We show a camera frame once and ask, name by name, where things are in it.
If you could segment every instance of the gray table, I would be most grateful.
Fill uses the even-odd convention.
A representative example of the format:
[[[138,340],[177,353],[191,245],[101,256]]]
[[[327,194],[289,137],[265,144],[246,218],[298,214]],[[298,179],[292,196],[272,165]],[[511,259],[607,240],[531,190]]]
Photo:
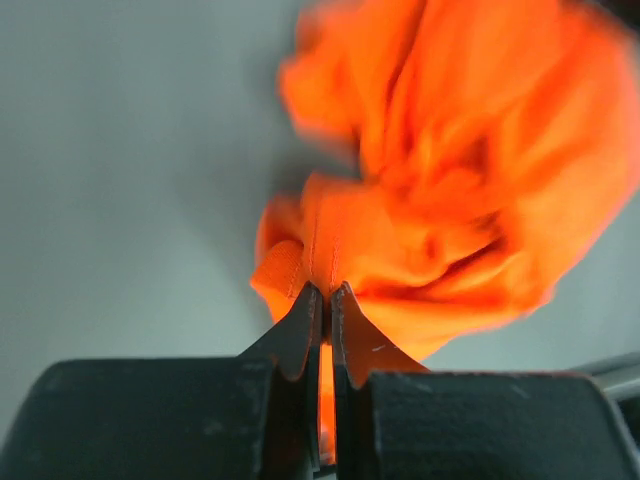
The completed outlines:
[[[300,0],[0,2],[0,437],[70,357],[235,354],[267,199],[330,160],[274,95]],[[640,201],[532,318],[437,368],[562,368],[640,349]]]

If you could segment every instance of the orange cloth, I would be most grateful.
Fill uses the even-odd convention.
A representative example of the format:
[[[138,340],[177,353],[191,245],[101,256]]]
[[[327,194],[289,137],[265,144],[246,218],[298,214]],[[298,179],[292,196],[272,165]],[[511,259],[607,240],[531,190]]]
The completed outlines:
[[[299,130],[358,152],[363,180],[314,174],[267,207],[251,284],[274,320],[307,280],[324,295],[346,280],[422,360],[548,301],[638,186],[631,51],[566,0],[351,0],[303,15],[281,93]],[[326,349],[322,365],[333,435]]]

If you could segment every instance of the dark corner object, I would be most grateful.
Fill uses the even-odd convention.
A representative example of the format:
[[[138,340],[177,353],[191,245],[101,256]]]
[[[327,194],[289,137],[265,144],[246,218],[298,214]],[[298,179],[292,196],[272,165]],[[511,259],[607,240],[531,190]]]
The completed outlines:
[[[235,358],[49,368],[7,437],[0,480],[321,476],[323,341],[340,479],[640,478],[618,408],[587,376],[429,372],[362,315],[348,285],[330,305],[307,285]],[[637,429],[637,404],[622,408]]]

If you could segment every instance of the garment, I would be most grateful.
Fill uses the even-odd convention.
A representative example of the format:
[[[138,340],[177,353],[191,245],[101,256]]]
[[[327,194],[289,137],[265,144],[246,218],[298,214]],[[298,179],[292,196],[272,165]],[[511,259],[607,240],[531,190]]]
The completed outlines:
[[[279,86],[296,128],[357,154],[258,229],[275,321],[348,281],[416,360],[549,301],[640,179],[632,38],[565,0],[350,0],[302,15]],[[330,352],[322,423],[333,432]]]

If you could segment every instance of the gray surface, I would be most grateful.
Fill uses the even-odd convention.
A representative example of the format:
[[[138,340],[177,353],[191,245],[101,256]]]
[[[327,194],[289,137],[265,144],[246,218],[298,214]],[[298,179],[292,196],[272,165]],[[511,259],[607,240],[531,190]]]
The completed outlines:
[[[0,437],[72,357],[235,354],[269,196],[329,162],[273,94],[300,0],[0,2]],[[440,368],[560,368],[640,349],[640,201],[553,304]]]

